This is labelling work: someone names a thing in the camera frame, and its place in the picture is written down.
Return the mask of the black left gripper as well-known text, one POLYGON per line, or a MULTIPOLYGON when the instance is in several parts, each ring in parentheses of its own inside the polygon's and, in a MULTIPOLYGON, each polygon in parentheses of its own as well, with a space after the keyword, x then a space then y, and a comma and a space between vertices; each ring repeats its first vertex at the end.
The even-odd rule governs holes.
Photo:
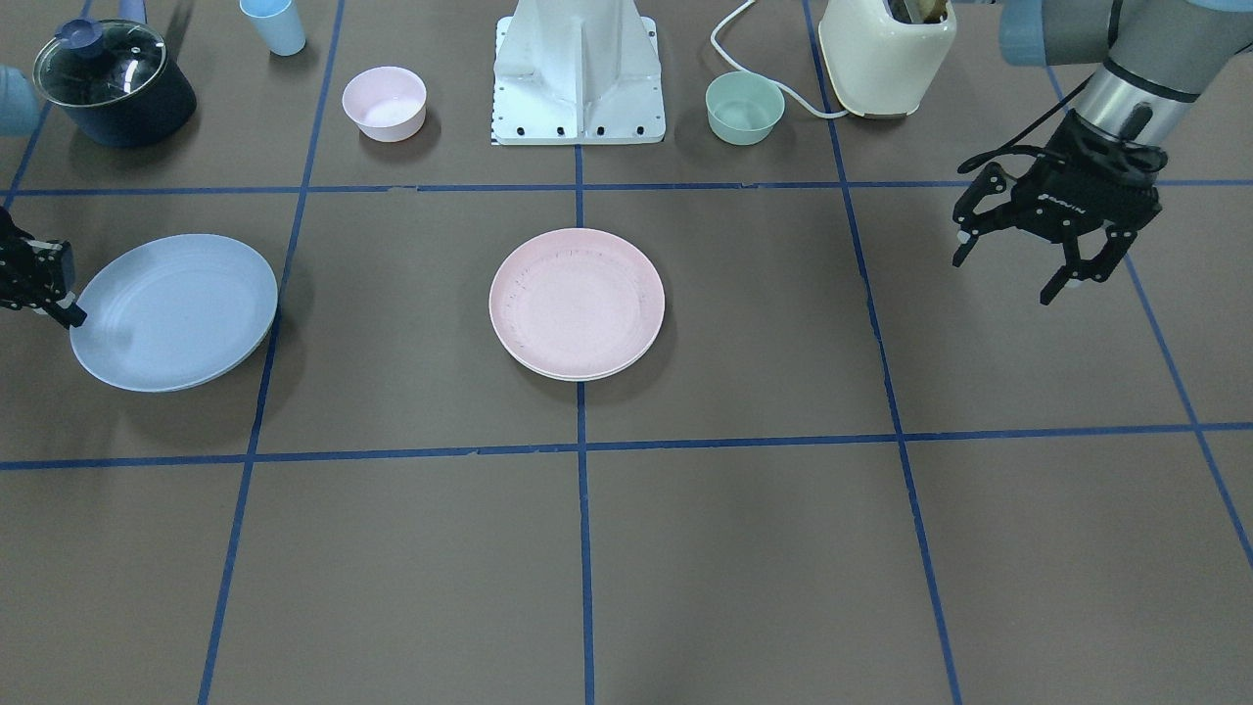
POLYGON ((1157 178, 1168 164, 1159 147, 1110 136, 1069 113, 1045 147, 1026 147, 1019 136, 959 165, 975 178, 954 205, 959 247, 954 267, 964 265, 981 237, 1022 229, 1063 247, 1064 263, 1039 294, 1050 306, 1071 282, 1105 282, 1121 263, 1136 230, 1162 210, 1157 178), (1083 258, 1080 240, 1105 229, 1105 244, 1083 258))

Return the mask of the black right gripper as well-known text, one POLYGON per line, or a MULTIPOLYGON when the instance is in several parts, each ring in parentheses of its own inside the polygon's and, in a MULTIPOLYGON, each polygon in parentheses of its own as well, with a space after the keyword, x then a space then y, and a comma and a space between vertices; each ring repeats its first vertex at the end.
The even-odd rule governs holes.
POLYGON ((1 210, 1 304, 30 308, 64 329, 84 326, 85 309, 75 302, 75 268, 71 243, 36 240, 1 210))

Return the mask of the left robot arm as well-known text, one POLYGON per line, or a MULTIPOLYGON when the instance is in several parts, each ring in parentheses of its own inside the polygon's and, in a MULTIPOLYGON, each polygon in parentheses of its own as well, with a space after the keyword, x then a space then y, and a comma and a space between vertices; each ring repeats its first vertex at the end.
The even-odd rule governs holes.
POLYGON ((984 235, 1020 229, 1063 250, 1040 291, 1106 280, 1162 210, 1165 138, 1235 55, 1249 53, 1248 1, 1007 1, 999 49, 1012 66, 1093 65, 1053 106, 1042 147, 1015 135, 969 158, 954 204, 962 265, 984 235))

